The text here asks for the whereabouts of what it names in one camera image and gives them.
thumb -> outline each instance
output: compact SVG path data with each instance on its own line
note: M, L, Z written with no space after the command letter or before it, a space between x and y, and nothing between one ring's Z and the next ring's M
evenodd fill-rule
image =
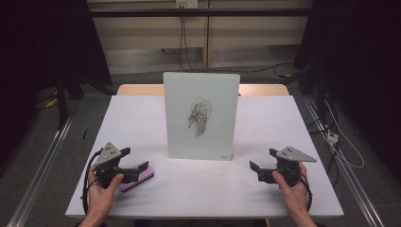
M273 175L274 180L278 183L278 185L280 186L280 188L282 190L289 189L289 185L287 184L286 179L284 179L283 175L281 175L277 171L273 171L272 175Z
M121 173L119 173L119 174L117 174L114 178L113 178L113 180L112 180L112 182L110 183L110 185L109 185L109 187L107 188L107 190L111 190L111 191L115 191L115 189L117 189L117 187L121 184L121 182L123 181L123 179L124 179L124 175L123 174L121 174Z

drawing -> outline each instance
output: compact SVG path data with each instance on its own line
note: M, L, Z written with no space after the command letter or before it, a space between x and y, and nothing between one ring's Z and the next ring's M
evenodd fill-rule
M188 117L188 128L191 128L192 124L195 124L196 137L204 134L206 123L210 118L211 112L212 107L210 106L210 103L206 99L203 99L202 96L199 96L194 102L194 105L192 105L191 114Z

hand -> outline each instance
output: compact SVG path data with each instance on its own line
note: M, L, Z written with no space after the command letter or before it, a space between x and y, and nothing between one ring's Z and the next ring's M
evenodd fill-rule
M306 177L306 167L304 164L300 163L301 173ZM297 182L294 186L290 187L283 175L279 172L274 171L272 173L274 180L279 184L284 195L284 202L288 214L292 217L298 227L301 226L316 226L315 222L312 220L310 215L307 213L306 209L306 188L301 182Z
M89 187L88 214L80 226L100 226L103 223L112 209L115 189L124 179L123 174L117 174L105 189L103 184L96 180L95 170L96 166L91 166L88 175L88 183L92 183Z

gray carpet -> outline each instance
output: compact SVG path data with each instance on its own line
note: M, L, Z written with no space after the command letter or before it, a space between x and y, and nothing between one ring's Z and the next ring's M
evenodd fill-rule
M230 70L257 70L263 68L265 67L237 67L230 68ZM279 66L276 69L276 74L290 74L292 72L294 72L294 69L288 65ZM272 70L239 74L241 75L241 83L272 83L280 80L272 76ZM162 73L113 76L113 80L114 89L123 83L163 82ZM96 134L110 102L109 96L102 95L92 88L84 86L84 90L85 96L83 100L69 99L67 101L70 110L78 108L77 115L74 117L51 171L45 178L41 193L26 219L26 226L74 226L79 222L75 218L66 217L64 213L75 190L75 182L84 168L85 161L95 142ZM306 124L313 122L304 98L300 95L298 83L293 82L290 84L288 90L294 96L304 122ZM354 169L358 179L375 204L386 226L400 226L400 182L377 160L369 142L357 133L352 120L347 117L340 103L337 103L336 107L342 131L355 144L365 159L364 168ZM2 166L3 176L0 178L0 226L7 226L9 223L9 219L19 200L25 194L30 181L33 179L50 146L57 126L57 106L36 112L32 125L21 141L20 146L13 151L13 155L8 162ZM316 131L317 128L314 126L309 130ZM315 133L311 134L311 138L323 163L327 166L331 156L322 136L319 133ZM359 162L359 158L343 138L340 138L340 148L351 163ZM335 178L335 169L335 166L331 167L330 177ZM369 226L341 173L339 177L334 189L345 216L321 218L317 221L325 223L327 226ZM108 226L132 226L133 220L111 219L107 220L107 223ZM294 226L289 218L271 219L270 224L271 226ZM253 226L247 220L229 220L228 222L157 220L152 222L152 226L224 225Z

person's right hand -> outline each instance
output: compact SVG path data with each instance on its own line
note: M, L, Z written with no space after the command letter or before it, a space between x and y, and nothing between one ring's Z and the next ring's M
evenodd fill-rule
M302 163L300 163L300 170L301 173L306 177L306 167ZM283 192L284 202L286 204L288 214L292 217L292 219L294 219L297 226L316 226L309 213L307 213L307 191L305 186L301 184L301 182L297 182L297 184L291 187L287 184L283 175L281 175L279 172L274 171L272 175Z

